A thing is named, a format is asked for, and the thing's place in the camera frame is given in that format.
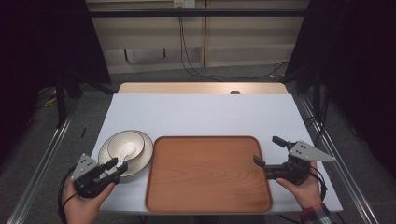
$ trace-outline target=white tabletop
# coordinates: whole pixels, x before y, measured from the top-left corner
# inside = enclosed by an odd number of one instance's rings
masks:
[[[288,151],[272,142],[274,135],[287,141],[312,144],[300,113],[289,94],[115,94],[99,133],[92,158],[98,160],[102,144],[113,134],[138,130],[152,142],[161,136],[251,135],[261,146],[267,164],[281,164]],[[343,210],[321,162],[318,169],[328,188],[330,211]],[[149,165],[124,177],[102,204],[101,210],[150,214],[145,206]],[[300,211],[287,190],[270,180],[273,207],[268,213]]]

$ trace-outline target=wire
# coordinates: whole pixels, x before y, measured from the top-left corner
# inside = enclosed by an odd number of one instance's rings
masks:
[[[190,62],[190,57],[189,57],[189,54],[188,54],[188,52],[187,52],[186,39],[184,38],[184,25],[183,25],[183,19],[182,19],[181,17],[178,18],[178,24],[179,24],[179,30],[180,30],[180,57],[181,57],[181,63],[183,64],[183,67],[184,67],[184,69],[186,70],[186,72],[189,73],[189,74],[192,75],[192,76],[195,76],[195,77],[205,77],[205,78],[208,78],[208,79],[211,79],[211,80],[220,82],[220,80],[217,80],[217,79],[215,79],[215,78],[213,78],[213,77],[202,76],[201,74],[199,74],[199,73],[192,67],[192,64],[191,64],[191,62]],[[184,64],[184,60],[183,60],[183,49],[184,49],[184,51],[185,51],[185,53],[186,53],[187,61],[189,62],[190,68],[192,69],[192,71],[195,72],[195,74],[192,73],[192,72],[190,72],[190,71],[186,68],[186,65]]]
[[[326,190],[327,190],[325,180],[323,178],[323,175],[320,173],[320,171],[317,168],[315,168],[313,166],[311,166],[311,168],[316,170],[318,172],[318,174],[320,175],[320,177],[318,177],[314,173],[309,172],[310,175],[312,175],[317,181],[320,182],[320,199],[322,201],[324,201],[324,198],[326,197]]]
[[[73,198],[76,195],[76,194],[72,195],[66,201],[64,201],[64,203],[62,203],[62,197],[64,194],[64,183],[66,182],[67,177],[69,177],[70,174],[76,169],[76,166],[77,165],[70,167],[69,170],[64,174],[64,177],[62,178],[61,185],[59,186],[59,190],[58,190],[58,214],[59,217],[61,218],[62,223],[67,223],[66,214],[64,213],[64,206],[71,198]]]
[[[316,120],[315,116],[303,118],[305,128],[307,128],[307,127],[309,127],[311,124],[313,124],[315,120]]]
[[[262,78],[262,77],[269,77],[273,74],[276,74],[276,71],[278,69],[280,69],[284,64],[289,63],[289,61],[285,61],[285,62],[280,62],[280,63],[276,63],[274,64],[274,70],[271,71],[270,73],[261,75],[261,76],[257,76],[257,77],[232,77],[232,76],[203,76],[200,73],[198,73],[192,66],[191,61],[190,61],[190,57],[189,54],[187,52],[187,46],[186,46],[186,39],[184,37],[184,25],[183,25],[183,19],[181,17],[178,17],[178,23],[179,23],[179,33],[180,33],[180,57],[181,57],[181,63],[184,67],[184,69],[187,71],[187,73],[189,73],[192,76],[195,77],[204,77],[204,78],[208,78],[217,82],[221,82],[221,80],[218,80],[217,78],[240,78],[240,79],[257,79],[257,78]],[[192,69],[192,72],[190,72],[186,65],[184,64],[184,60],[183,60],[183,50],[186,53],[186,57],[187,57],[187,61],[189,63],[190,68]]]
[[[315,141],[315,147],[318,145],[319,138],[322,136],[323,131],[324,131],[324,126],[325,126],[326,118],[327,118],[327,111],[329,109],[329,102],[330,102],[330,94],[328,93],[328,91],[326,89],[324,104],[323,104],[323,107],[320,112],[320,114],[323,114],[323,119],[322,119],[322,122],[320,123],[320,130],[319,130],[319,133],[317,136],[317,140]]]
[[[277,65],[282,65],[284,63],[288,63],[288,62],[280,62],[280,63],[276,63],[275,64],[275,69],[267,74],[261,75],[261,76],[257,76],[257,77],[231,77],[231,76],[206,76],[206,77],[227,77],[227,78],[241,78],[241,79],[258,79],[258,78],[262,78],[262,77],[269,77],[271,76],[277,69],[279,69],[281,66],[276,67]]]

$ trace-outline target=wall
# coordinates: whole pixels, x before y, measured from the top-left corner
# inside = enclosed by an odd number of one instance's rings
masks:
[[[87,0],[91,9],[173,8],[173,1]],[[197,0],[196,8],[300,9],[307,0]],[[180,48],[178,18],[93,18],[103,50]],[[241,47],[257,47],[253,63],[277,63],[289,59],[303,18],[183,18],[188,47],[199,48],[201,64],[216,63],[219,54],[235,53]],[[246,61],[248,55],[241,55]]]

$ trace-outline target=hand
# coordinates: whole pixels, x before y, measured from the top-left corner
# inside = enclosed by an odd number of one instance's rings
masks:
[[[76,194],[76,189],[70,179],[65,183],[64,200]],[[86,199],[78,195],[73,196],[64,207],[67,223],[91,224],[99,215],[99,208],[102,202],[110,195],[114,189],[114,183],[109,184],[96,198]]]
[[[317,163],[311,161],[311,166],[317,168]],[[311,168],[311,172],[315,174],[317,171]],[[304,209],[322,203],[320,199],[319,183],[310,175],[305,182],[299,186],[290,183],[286,179],[278,178],[276,182],[290,191],[297,203]]]

